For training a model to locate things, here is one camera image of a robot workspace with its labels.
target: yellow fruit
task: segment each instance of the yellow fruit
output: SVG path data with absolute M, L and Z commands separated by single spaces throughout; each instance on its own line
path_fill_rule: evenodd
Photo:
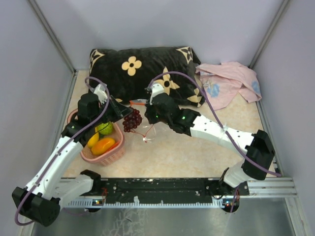
M 97 131 L 97 128 L 95 128 L 95 132 L 96 133 L 88 141 L 89 148 L 92 148 L 99 140 L 99 133 Z
M 91 151 L 93 155 L 99 156 L 106 153 L 106 151 L 110 149 L 111 146 L 113 146 L 114 144 L 115 144 L 115 140 L 113 138 L 104 138 L 104 139 L 99 140 L 92 147 Z

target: gray wall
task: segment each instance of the gray wall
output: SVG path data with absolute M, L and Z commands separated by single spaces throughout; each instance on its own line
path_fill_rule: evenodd
M 282 0 L 36 0 L 76 69 L 92 48 L 190 45 L 249 65 Z
M 315 1 L 292 1 L 255 66 L 281 165 L 315 234 Z
M 0 32 L 0 235 L 14 236 L 11 193 L 51 151 L 71 72 L 27 1 L 1 1 Z

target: black mounting plate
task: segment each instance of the black mounting plate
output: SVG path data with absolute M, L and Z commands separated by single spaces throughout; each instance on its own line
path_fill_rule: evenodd
M 219 178 L 102 178 L 98 191 L 83 196 L 105 196 L 106 189 L 108 204 L 133 203 L 136 196 L 142 204 L 212 203 L 212 195 L 226 195 L 218 184 Z M 249 195 L 247 182 L 240 184 L 239 194 Z

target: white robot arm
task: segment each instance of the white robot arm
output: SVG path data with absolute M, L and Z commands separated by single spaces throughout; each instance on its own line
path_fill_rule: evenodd
M 216 122 L 196 111 L 179 109 L 174 100 L 163 92 L 160 84 L 153 84 L 151 89 L 152 95 L 146 104 L 145 113 L 149 123 L 164 122 L 177 133 L 206 139 L 238 153 L 239 151 L 226 134 L 228 131 L 248 158 L 263 168 L 270 167 L 274 150 L 264 131 L 259 130 L 257 134 L 251 134 L 229 127 L 221 128 Z M 82 127 L 100 114 L 102 107 L 99 107 L 99 103 L 104 103 L 108 99 L 110 105 L 102 119 L 77 135 L 74 140 L 70 140 L 82 130 Z M 84 193 L 93 192 L 99 188 L 100 175 L 88 170 L 83 171 L 76 179 L 62 188 L 56 188 L 56 186 L 72 160 L 94 134 L 98 124 L 108 121 L 116 122 L 131 112 L 131 108 L 117 103 L 115 99 L 108 98 L 101 86 L 98 86 L 94 93 L 84 94 L 78 102 L 78 119 L 72 120 L 66 126 L 47 162 L 23 189 L 17 187 L 13 191 L 12 197 L 18 212 L 44 226 L 49 226 L 55 221 L 60 210 L 69 202 Z M 68 143 L 67 146 L 59 151 L 66 143 Z M 219 181 L 219 188 L 222 189 L 222 193 L 229 193 L 249 178 L 264 180 L 265 177 L 265 172 L 245 160 L 224 171 Z

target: metal frame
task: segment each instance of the metal frame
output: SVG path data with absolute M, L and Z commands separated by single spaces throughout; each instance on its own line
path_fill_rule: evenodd
M 255 53 L 255 56 L 253 57 L 252 61 L 251 61 L 251 64 L 249 65 L 250 69 L 253 69 L 253 67 L 255 66 L 256 62 L 258 61 L 258 58 L 260 57 L 262 51 L 267 46 L 276 26 L 278 25 L 280 19 L 282 18 L 282 16 L 285 14 L 286 10 L 288 9 L 290 2 L 291 2 L 291 0 L 283 0 L 278 12 L 276 13 L 276 16 L 274 17 L 269 29 L 267 30 L 263 40 L 261 41 L 259 48 L 258 48 L 257 52 Z
M 69 70 L 72 72 L 75 72 L 75 68 L 68 56 L 68 54 L 65 52 L 65 49 L 62 47 L 61 43 L 58 41 L 58 38 L 56 37 L 55 32 L 52 30 L 50 27 L 48 21 L 46 20 L 44 14 L 42 13 L 41 9 L 39 8 L 36 0 L 27 0 L 28 3 L 30 4 L 32 10 L 34 11 L 36 17 L 38 20 L 41 22 L 41 24 L 44 27 L 44 30 L 47 32 L 48 36 L 52 40 L 53 44 L 55 45 L 57 51 L 59 52 L 60 56 L 68 66 Z
M 47 32 L 47 34 L 49 35 L 53 44 L 56 46 L 56 49 L 60 53 L 64 62 L 66 63 L 68 68 L 74 72 L 74 76 L 73 76 L 72 81 L 70 83 L 68 96 L 67 96 L 67 98 L 63 104 L 64 112 L 62 113 L 61 118 L 60 118 L 60 125 L 59 125 L 59 128 L 55 132 L 55 136 L 56 136 L 55 142 L 53 143 L 53 145 L 51 147 L 51 149 L 53 149 L 54 146 L 56 145 L 56 142 L 59 139 L 59 134 L 63 128 L 63 121 L 65 120 L 65 117 L 66 117 L 67 108 L 68 108 L 69 103 L 70 103 L 70 99 L 71 99 L 72 92 L 74 89 L 74 84 L 75 84 L 75 81 L 77 78 L 77 73 L 76 73 L 76 70 L 75 70 L 69 56 L 65 52 L 61 43 L 58 41 L 56 34 L 54 33 L 54 31 L 50 27 L 48 21 L 46 20 L 41 9 L 39 8 L 36 0 L 28 0 L 28 3 L 30 4 L 31 8 L 33 9 L 35 15 L 38 17 L 39 21 L 42 23 L 44 30 Z M 290 0 L 283 0 L 275 18 L 272 21 L 272 24 L 270 25 L 264 39 L 262 40 L 255 56 L 253 57 L 253 60 L 249 66 L 250 68 L 253 68 L 255 66 L 261 53 L 263 52 L 264 48 L 267 46 L 267 43 L 268 43 L 269 39 L 271 38 L 275 27 L 278 25 L 278 22 L 281 19 L 281 17 L 284 15 L 285 11 L 288 9 L 289 3 L 290 3 Z M 257 107 L 258 107 L 258 112 L 259 112 L 263 127 L 269 133 L 269 136 L 270 136 L 271 140 L 273 141 L 272 131 L 271 131 L 270 126 L 268 124 L 268 120 L 265 116 L 265 112 L 264 112 L 262 103 L 258 102 Z M 283 173 L 281 163 L 279 162 L 279 159 L 277 158 L 277 156 L 274 159 L 274 166 L 275 166 L 276 170 L 279 168 Z M 299 198 L 297 197 L 297 193 L 296 193 L 296 189 L 294 187 L 293 180 L 291 178 L 287 178 L 287 177 L 267 178 L 265 181 L 262 181 L 262 182 L 256 181 L 256 180 L 250 180 L 250 181 L 248 181 L 248 186 L 249 186 L 251 193 L 249 196 L 242 196 L 242 198 L 285 198 L 286 203 L 287 203 L 287 208 L 288 208 L 288 214 L 290 215 L 290 218 L 291 218 L 291 221 L 292 221 L 296 235 L 299 235 L 299 236 L 311 235 L 310 229 L 305 224 L 306 218 L 303 214 L 303 210 L 302 210 Z M 105 207 L 117 208 L 117 207 L 121 207 L 121 206 L 105 206 Z M 23 217 L 22 220 L 24 220 L 26 222 L 28 221 L 28 219 L 26 219 L 25 217 Z M 29 236 L 32 233 L 32 228 L 33 228 L 33 224 L 21 227 L 18 235 Z
M 219 178 L 209 178 L 208 180 L 218 180 Z M 57 187 L 61 188 L 69 183 L 72 179 L 62 179 Z M 241 195 L 240 198 L 297 198 L 297 192 L 294 187 L 292 178 L 267 178 L 264 181 L 251 179 L 248 182 L 249 195 Z M 102 201 L 102 196 L 81 196 L 71 201 L 67 208 L 223 208 L 225 199 L 233 199 L 232 195 L 224 196 L 217 200 L 212 198 L 212 203 L 195 203 L 195 204 L 141 204 L 138 199 L 134 203 L 115 203 L 94 205 L 95 201 Z

